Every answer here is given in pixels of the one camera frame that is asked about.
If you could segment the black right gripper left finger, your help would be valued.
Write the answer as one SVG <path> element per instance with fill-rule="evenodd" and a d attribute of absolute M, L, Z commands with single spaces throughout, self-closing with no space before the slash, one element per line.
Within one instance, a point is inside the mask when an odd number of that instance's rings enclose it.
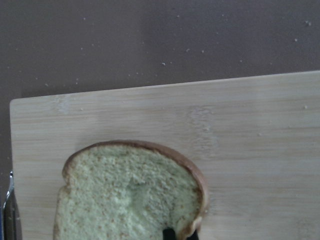
<path fill-rule="evenodd" d="M 172 228 L 165 228 L 162 231 L 163 240 L 176 240 L 176 233 Z"/>

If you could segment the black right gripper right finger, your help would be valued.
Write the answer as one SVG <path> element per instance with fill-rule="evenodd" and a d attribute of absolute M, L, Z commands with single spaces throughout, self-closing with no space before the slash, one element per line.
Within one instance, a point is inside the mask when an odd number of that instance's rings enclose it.
<path fill-rule="evenodd" d="M 198 231 L 195 230 L 191 236 L 187 237 L 186 240 L 199 240 Z"/>

